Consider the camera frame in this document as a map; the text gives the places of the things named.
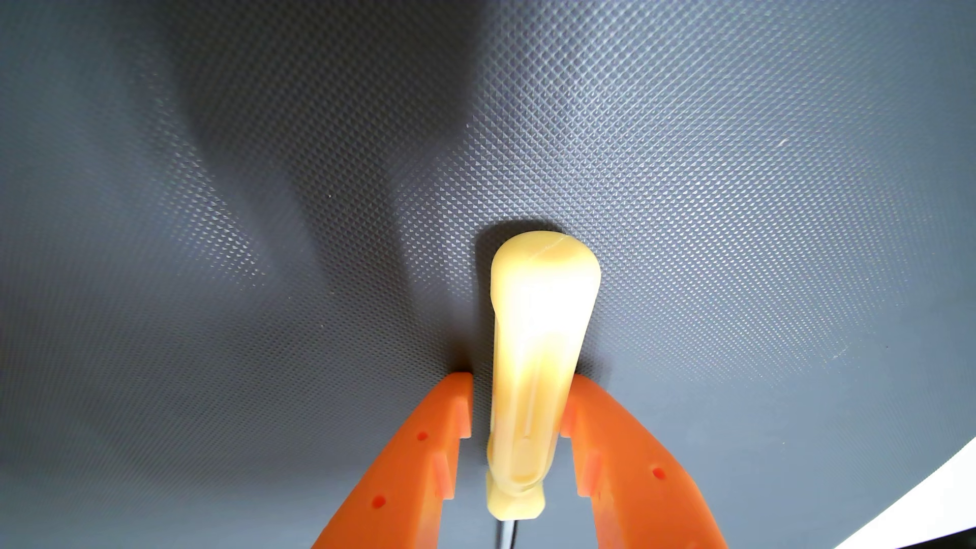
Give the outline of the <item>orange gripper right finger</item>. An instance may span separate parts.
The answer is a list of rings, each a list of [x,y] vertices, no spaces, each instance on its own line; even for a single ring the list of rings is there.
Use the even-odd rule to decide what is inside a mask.
[[[625,406],[576,374],[560,428],[598,548],[726,548],[693,478]]]

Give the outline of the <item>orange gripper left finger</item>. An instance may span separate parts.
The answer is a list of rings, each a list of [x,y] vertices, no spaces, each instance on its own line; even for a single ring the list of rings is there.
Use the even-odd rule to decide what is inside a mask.
[[[455,496],[460,441],[471,436],[472,375],[447,375],[373,461],[313,548],[436,548]]]

